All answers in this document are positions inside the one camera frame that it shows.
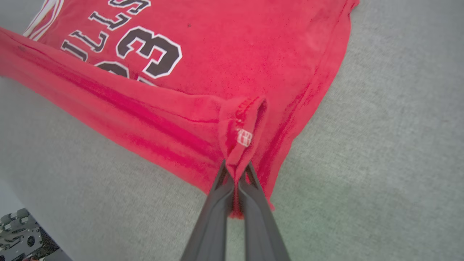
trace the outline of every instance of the gray table surface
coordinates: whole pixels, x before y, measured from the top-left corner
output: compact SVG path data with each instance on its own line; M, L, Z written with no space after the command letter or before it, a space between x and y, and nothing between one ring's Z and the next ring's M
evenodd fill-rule
M21 32L39 0L3 0ZM293 260L464 260L464 2L364 0L272 201ZM11 81L0 177L74 261L178 260L205 195ZM243 221L227 259L243 260Z

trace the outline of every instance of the red fabric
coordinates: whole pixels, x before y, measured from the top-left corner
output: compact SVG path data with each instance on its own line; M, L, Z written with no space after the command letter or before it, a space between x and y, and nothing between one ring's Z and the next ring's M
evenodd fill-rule
M343 60L357 0L159 0L137 14L130 9L148 0L128 1L56 0L44 18L53 23L32 30L44 31L38 41L0 29L0 74L205 193L222 159L236 181L251 160L269 199L292 140ZM130 19L111 31L89 19L94 11ZM135 38L125 58L117 56L137 28L179 46L171 71L144 72L169 52L156 47L144 57ZM102 50L70 36L76 30L96 44L104 32ZM88 54L86 62L61 50L65 40ZM129 78L94 66L104 61L127 67Z

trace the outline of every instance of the black number with white outline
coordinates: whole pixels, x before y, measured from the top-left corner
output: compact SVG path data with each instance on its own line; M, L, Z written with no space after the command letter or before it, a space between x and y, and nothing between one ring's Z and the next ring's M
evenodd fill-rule
M136 52L146 59L150 58L154 49L162 53L158 60L151 59L143 69L143 72L153 79L169 75L182 58L180 45L174 43L164 35L155 34L141 26L129 30L121 38L116 46L118 57L122 59L126 58L127 54L134 50L132 44L136 41L143 43Z

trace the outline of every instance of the red jersey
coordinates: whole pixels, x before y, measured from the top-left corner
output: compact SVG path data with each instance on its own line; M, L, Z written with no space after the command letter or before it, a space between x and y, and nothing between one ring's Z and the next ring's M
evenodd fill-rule
M46 0L0 30L0 74L205 193L251 160L269 199L357 1Z

